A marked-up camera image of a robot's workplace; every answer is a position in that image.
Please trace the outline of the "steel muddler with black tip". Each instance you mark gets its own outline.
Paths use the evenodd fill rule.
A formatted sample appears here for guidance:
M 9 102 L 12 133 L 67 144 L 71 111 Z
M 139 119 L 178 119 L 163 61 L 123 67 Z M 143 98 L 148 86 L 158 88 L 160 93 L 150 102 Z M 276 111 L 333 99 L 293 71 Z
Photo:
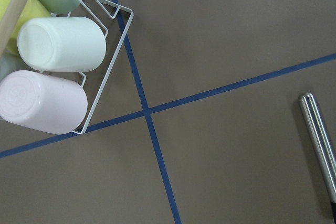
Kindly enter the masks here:
M 309 92 L 302 94 L 299 97 L 299 104 L 330 198 L 332 215 L 335 218 L 335 152 L 314 95 Z

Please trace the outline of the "pink plastic cup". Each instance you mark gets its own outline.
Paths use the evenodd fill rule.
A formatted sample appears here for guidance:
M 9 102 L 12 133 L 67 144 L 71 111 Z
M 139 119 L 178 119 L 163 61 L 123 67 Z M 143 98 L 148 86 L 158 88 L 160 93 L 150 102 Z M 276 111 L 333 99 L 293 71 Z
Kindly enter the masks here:
M 13 124 L 66 134 L 81 124 L 87 107 L 87 96 L 74 81 L 28 70 L 1 81 L 1 117 Z

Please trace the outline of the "pale mint plastic cup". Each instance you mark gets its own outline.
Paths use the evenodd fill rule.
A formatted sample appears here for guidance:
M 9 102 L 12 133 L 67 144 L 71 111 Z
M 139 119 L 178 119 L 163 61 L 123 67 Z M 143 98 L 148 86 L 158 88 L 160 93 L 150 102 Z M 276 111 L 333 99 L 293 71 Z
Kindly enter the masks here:
M 35 70 L 89 72 L 103 62 L 106 40 L 100 27 L 86 17 L 33 18 L 22 25 L 17 48 Z

